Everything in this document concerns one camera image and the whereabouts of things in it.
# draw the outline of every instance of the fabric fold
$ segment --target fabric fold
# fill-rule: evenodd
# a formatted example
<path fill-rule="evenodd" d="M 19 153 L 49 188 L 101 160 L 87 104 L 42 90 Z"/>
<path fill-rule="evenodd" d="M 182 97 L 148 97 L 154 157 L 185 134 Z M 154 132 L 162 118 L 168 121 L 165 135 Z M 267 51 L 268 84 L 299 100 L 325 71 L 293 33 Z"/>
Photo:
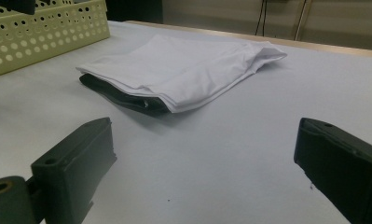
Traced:
<path fill-rule="evenodd" d="M 158 97 L 172 113 L 206 105 L 286 54 L 269 42 L 212 42 L 155 35 L 124 55 L 79 65 L 126 94 Z"/>

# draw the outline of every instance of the light green basket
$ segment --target light green basket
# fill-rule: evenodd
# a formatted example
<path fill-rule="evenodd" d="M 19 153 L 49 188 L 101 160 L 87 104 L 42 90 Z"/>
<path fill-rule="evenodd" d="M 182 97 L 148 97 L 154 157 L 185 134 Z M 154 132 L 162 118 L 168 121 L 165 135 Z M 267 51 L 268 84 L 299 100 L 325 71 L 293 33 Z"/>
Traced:
<path fill-rule="evenodd" d="M 36 1 L 34 15 L 0 7 L 0 75 L 109 36 L 104 0 Z"/>

